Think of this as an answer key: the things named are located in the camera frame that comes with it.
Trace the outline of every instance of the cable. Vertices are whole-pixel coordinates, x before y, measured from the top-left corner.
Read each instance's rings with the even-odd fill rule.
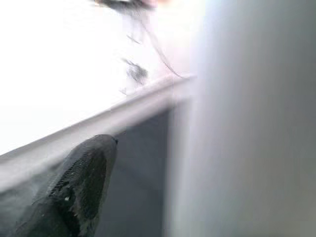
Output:
[[[137,1],[133,1],[132,4],[135,5],[136,11],[142,8],[141,4],[140,4],[139,2],[137,2]],[[178,74],[178,73],[171,67],[171,65],[170,65],[170,63],[169,63],[167,57],[165,56],[165,54],[163,53],[161,47],[159,46],[159,42],[158,42],[158,40],[157,40],[157,37],[156,37],[152,32],[150,32],[150,31],[147,29],[147,27],[145,26],[144,22],[143,22],[141,19],[140,19],[139,21],[140,21],[142,27],[144,28],[144,30],[146,31],[146,33],[148,34],[149,39],[150,39],[150,41],[151,41],[151,43],[152,43],[152,45],[153,45],[153,47],[154,47],[156,53],[159,55],[160,60],[162,61],[162,63],[163,63],[174,75],[176,75],[176,76],[178,76],[178,77],[180,77],[180,78],[182,78],[182,79],[187,79],[186,77],[184,77],[184,76]]]

